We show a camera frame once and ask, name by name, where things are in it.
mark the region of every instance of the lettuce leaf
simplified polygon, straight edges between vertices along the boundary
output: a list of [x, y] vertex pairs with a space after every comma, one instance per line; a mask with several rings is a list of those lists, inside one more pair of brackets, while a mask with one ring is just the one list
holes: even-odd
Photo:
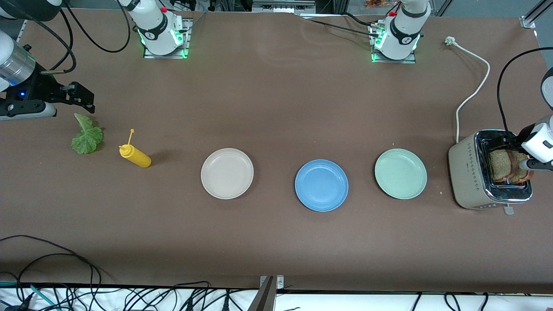
[[87, 116], [76, 113], [75, 118], [79, 122], [81, 132], [71, 141], [71, 149], [78, 154], [91, 153], [103, 140], [102, 129], [93, 126], [92, 120]]

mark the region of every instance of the brown table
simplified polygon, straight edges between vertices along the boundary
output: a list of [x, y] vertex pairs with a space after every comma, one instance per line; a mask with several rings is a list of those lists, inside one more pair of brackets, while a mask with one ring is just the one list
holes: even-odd
[[[102, 45], [124, 42], [120, 12], [75, 11]], [[67, 37], [60, 17], [48, 25]], [[90, 155], [71, 150], [73, 113], [85, 113], [74, 106], [57, 105], [55, 118], [2, 123], [2, 236], [60, 243], [101, 266], [109, 283], [255, 287], [261, 274], [283, 274], [292, 289], [553, 292], [553, 175], [536, 173], [534, 197], [508, 217], [459, 207], [447, 169], [453, 114], [486, 70], [443, 39], [455, 36], [492, 65], [461, 111], [466, 137], [501, 127], [500, 69], [537, 46], [534, 32], [516, 19], [466, 18], [430, 18], [424, 32], [417, 64], [393, 65], [371, 63], [363, 35], [292, 14], [208, 13], [187, 60], [142, 59], [135, 33], [125, 51], [107, 54], [75, 30], [77, 70], [58, 80], [95, 93], [105, 143]], [[64, 52], [32, 23], [26, 43], [45, 67]], [[539, 91], [545, 70], [535, 53], [506, 73], [513, 130], [550, 113]], [[130, 128], [152, 167], [119, 156]], [[255, 165], [251, 188], [234, 200], [211, 197], [200, 182], [203, 161], [225, 147]], [[426, 165], [428, 184], [415, 199], [392, 199], [374, 180], [377, 157], [391, 148]], [[294, 193], [296, 172], [317, 158], [335, 161], [349, 179], [349, 196], [333, 212], [310, 211]], [[17, 271], [53, 251], [12, 240], [2, 244], [0, 266]], [[88, 268], [52, 258], [23, 281], [86, 283]]]

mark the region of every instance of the robotic arm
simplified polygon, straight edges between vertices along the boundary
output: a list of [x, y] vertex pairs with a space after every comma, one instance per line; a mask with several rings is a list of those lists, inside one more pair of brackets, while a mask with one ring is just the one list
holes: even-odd
[[159, 8], [155, 0], [119, 0], [119, 3], [131, 14], [142, 44], [151, 53], [170, 54], [184, 43], [181, 16]]
[[[36, 20], [51, 20], [60, 10], [61, 0], [0, 1], [0, 15], [26, 18], [27, 12]], [[82, 106], [94, 113], [94, 94], [77, 82], [59, 84], [29, 53], [30, 46], [21, 47], [0, 31], [0, 121], [22, 118], [52, 117], [52, 103]]]
[[374, 48], [393, 60], [405, 59], [416, 48], [422, 26], [430, 16], [429, 0], [402, 0], [395, 16], [378, 21], [380, 40]]
[[[553, 68], [541, 81], [541, 94], [553, 110]], [[532, 159], [523, 161], [520, 167], [529, 170], [553, 170], [553, 115], [546, 116], [520, 131], [515, 145], [521, 146]]]

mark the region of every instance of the mustard bottle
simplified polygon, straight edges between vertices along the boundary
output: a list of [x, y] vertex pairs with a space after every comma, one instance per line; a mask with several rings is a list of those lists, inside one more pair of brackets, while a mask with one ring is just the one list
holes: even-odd
[[134, 129], [131, 129], [131, 135], [129, 136], [129, 142], [122, 146], [119, 146], [119, 154], [121, 157], [131, 161], [132, 163], [146, 168], [151, 165], [152, 159], [149, 156], [145, 155], [142, 151], [136, 149], [131, 145], [131, 137], [133, 136]]

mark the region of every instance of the plate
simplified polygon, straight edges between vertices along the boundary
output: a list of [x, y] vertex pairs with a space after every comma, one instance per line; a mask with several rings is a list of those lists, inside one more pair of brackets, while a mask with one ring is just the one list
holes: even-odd
[[252, 184], [253, 164], [238, 149], [220, 149], [205, 160], [201, 178], [202, 185], [212, 196], [223, 200], [234, 199]]
[[396, 199], [412, 199], [426, 187], [426, 168], [413, 152], [390, 149], [377, 160], [374, 176], [384, 192]]
[[296, 175], [296, 195], [309, 209], [331, 211], [347, 197], [349, 185], [346, 173], [329, 160], [313, 160], [300, 168]]

